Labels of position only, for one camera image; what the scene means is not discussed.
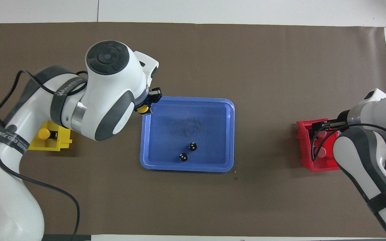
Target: silver metal ring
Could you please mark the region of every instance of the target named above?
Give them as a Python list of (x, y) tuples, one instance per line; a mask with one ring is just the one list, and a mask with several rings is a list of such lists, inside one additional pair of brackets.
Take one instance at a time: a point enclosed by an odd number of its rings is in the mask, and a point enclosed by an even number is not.
[(348, 116), (347, 116), (348, 124), (361, 123), (360, 115), (364, 105), (365, 104), (356, 105), (348, 112)]
[(145, 88), (144, 92), (142, 92), (142, 94), (134, 100), (134, 104), (139, 105), (142, 102), (144, 102), (145, 98), (147, 98), (147, 95), (148, 95), (148, 87)]
[(84, 113), (86, 113), (87, 107), (83, 105), (81, 99), (77, 102), (74, 111), (71, 116), (71, 129), (81, 134), (81, 122), (83, 122)]

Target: black cable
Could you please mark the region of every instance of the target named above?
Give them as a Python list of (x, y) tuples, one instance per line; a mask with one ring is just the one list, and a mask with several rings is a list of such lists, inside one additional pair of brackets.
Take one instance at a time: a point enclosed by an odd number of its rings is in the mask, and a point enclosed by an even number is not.
[(25, 177), (21, 174), (18, 174), (17, 172), (13, 171), (12, 169), (8, 168), (3, 162), (2, 160), (0, 159), (0, 168), (2, 168), (6, 173), (10, 174), (10, 175), (13, 175), (15, 177), (18, 177), (22, 180), (25, 180), (25, 181), (28, 181), (28, 182), (31, 182), (31, 183), (34, 183), (36, 185), (40, 185), (40, 186), (44, 186), (44, 187), (47, 187), (47, 188), (50, 188), (50, 189), (53, 189), (55, 191), (58, 191), (60, 193), (62, 193), (63, 195), (66, 195), (67, 197), (69, 197), (74, 203), (75, 203), (75, 207), (77, 208), (77, 221), (75, 223), (75, 229), (74, 229), (74, 233), (72, 234), (72, 237), (71, 237), (71, 241), (74, 240), (74, 236), (75, 234), (77, 233), (77, 229), (78, 229), (78, 225), (80, 223), (80, 205), (78, 204), (78, 201), (75, 199), (74, 196), (72, 196), (71, 194), (69, 194), (68, 192), (58, 188), (58, 187), (55, 187), (55, 186), (52, 186), (50, 184), (47, 184), (47, 183), (43, 183), (43, 182), (40, 182), (40, 181), (37, 181), (37, 180), (33, 180), (29, 177)]
[[(76, 75), (80, 75), (80, 74), (88, 74), (86, 70), (81, 70), (81, 71), (78, 71), (77, 73), (75, 73)], [(74, 90), (74, 91), (71, 91), (68, 93), (68, 96), (72, 96), (72, 95), (75, 95), (77, 94), (78, 92), (84, 90), (87, 86), (87, 82), (84, 83), (80, 88), (78, 88), (78, 90)]]
[(81, 71), (78, 71), (77, 73), (75, 73), (76, 75), (80, 75), (80, 74), (86, 74), (87, 75), (87, 71), (86, 70), (81, 70)]
[(349, 127), (355, 127), (355, 126), (367, 126), (367, 127), (372, 127), (372, 128), (378, 128), (378, 129), (381, 129), (383, 131), (386, 132), (386, 128), (383, 128), (383, 127), (380, 127), (380, 126), (377, 126), (377, 125), (373, 125), (373, 124), (366, 124), (366, 123), (358, 123), (358, 124), (349, 124), (349, 125), (343, 125), (339, 128), (336, 128), (334, 129), (330, 134), (328, 134), (324, 139), (323, 141), (321, 142), (321, 144), (318, 146), (317, 148), (317, 152), (314, 154), (314, 150), (312, 148), (312, 161), (314, 162), (315, 160), (317, 160), (317, 154), (318, 152), (320, 151), (320, 149), (323, 147), (323, 144), (324, 142), (334, 133), (336, 133), (337, 131), (339, 130), (342, 130), (342, 129), (346, 129), (346, 128), (349, 128)]
[(323, 125), (322, 127), (320, 127), (314, 134), (314, 136), (312, 137), (312, 142), (311, 142), (311, 157), (312, 157), (312, 161), (314, 162), (314, 143), (315, 143), (315, 139), (317, 139), (317, 135), (320, 131), (323, 131), (325, 130), (325, 128), (329, 128), (330, 127), (330, 124), (327, 124), (327, 125)]
[[(1, 103), (0, 103), (0, 109), (4, 106), (4, 104), (8, 101), (10, 96), (13, 94), (14, 90), (17, 87), (17, 83), (19, 82), (19, 77), (20, 77), (21, 74), (22, 74), (21, 71), (17, 72), (16, 79), (14, 80), (14, 84), (11, 87), (10, 92), (5, 96), (3, 101), (1, 101)], [(0, 127), (3, 127), (3, 128), (5, 127), (5, 123), (4, 123), (4, 121), (1, 118), (0, 118)]]
[[(16, 79), (14, 80), (14, 83), (13, 83), (13, 86), (11, 87), (11, 90), (10, 92), (5, 96), (5, 98), (3, 99), (3, 101), (0, 103), (0, 109), (4, 106), (4, 104), (8, 101), (8, 99), (11, 97), (11, 95), (13, 94), (14, 90), (16, 89), (17, 87), (17, 84), (19, 82), (19, 79), (20, 79), (20, 76), (25, 73), (27, 75), (29, 75), (29, 77), (32, 79), (32, 81), (34, 81), (35, 84), (37, 84), (39, 87), (41, 87), (43, 90), (47, 91), (48, 93), (50, 94), (55, 94), (54, 91), (48, 89), (47, 87), (45, 87), (40, 81), (37, 80), (37, 78), (35, 78), (35, 76), (33, 76), (31, 73), (29, 73), (27, 70), (19, 70), (19, 72), (17, 72), (17, 75), (16, 75)], [(86, 74), (87, 75), (87, 71), (86, 70), (81, 70), (81, 71), (78, 71), (77, 73), (75, 73), (76, 75), (80, 75), (80, 74)], [(84, 90), (87, 86), (87, 82), (85, 84), (83, 84), (82, 87), (80, 87), (78, 90), (74, 90), (74, 91), (71, 91), (68, 96), (72, 96), (72, 95), (75, 95), (77, 94), (78, 92)], [(5, 127), (5, 122), (0, 118), (0, 127)]]

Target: black circular cap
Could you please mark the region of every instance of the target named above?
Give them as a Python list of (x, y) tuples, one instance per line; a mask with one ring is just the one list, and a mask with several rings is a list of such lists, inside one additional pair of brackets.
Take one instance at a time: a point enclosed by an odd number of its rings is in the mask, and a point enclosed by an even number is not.
[(187, 159), (189, 159), (189, 156), (187, 156), (186, 153), (180, 154), (180, 161), (185, 162), (185, 161), (187, 161)]
[(197, 144), (195, 142), (191, 142), (188, 146), (190, 151), (196, 151), (197, 150)]
[(117, 41), (104, 41), (95, 44), (87, 53), (86, 63), (100, 75), (113, 75), (123, 70), (129, 62), (126, 45)]
[(105, 46), (98, 52), (98, 60), (103, 64), (112, 64), (118, 59), (118, 51), (114, 47)]

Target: white robotic arm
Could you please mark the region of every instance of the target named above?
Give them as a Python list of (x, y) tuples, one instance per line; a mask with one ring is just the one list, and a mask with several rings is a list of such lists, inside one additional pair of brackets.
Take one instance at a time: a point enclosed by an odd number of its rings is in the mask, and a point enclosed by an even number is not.
[[(386, 128), (386, 94), (378, 89), (371, 91), (360, 104), (341, 113), (338, 121)], [(336, 139), (333, 153), (386, 231), (386, 132), (350, 127)]]
[[(159, 88), (149, 91), (159, 63), (132, 52), (117, 41), (95, 44), (86, 54), (86, 79), (52, 66), (26, 85), (20, 100), (0, 126), (0, 160), (14, 172), (41, 125), (52, 120), (90, 139), (101, 141), (122, 130), (133, 110), (151, 113), (161, 97)], [(40, 241), (44, 233), (41, 209), (23, 181), (0, 165), (0, 241)]]

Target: yellow box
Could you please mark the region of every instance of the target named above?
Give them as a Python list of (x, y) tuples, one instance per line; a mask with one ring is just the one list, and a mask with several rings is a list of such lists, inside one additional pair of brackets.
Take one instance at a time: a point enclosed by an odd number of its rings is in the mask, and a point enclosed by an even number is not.
[(29, 145), (28, 150), (35, 151), (60, 151), (61, 148), (69, 148), (69, 144), (72, 143), (70, 139), (71, 130), (63, 128), (59, 125), (56, 125), (52, 121), (44, 122), (40, 129), (46, 128), (50, 131), (57, 131), (57, 139), (46, 139), (42, 140), (35, 135), (31, 144)]

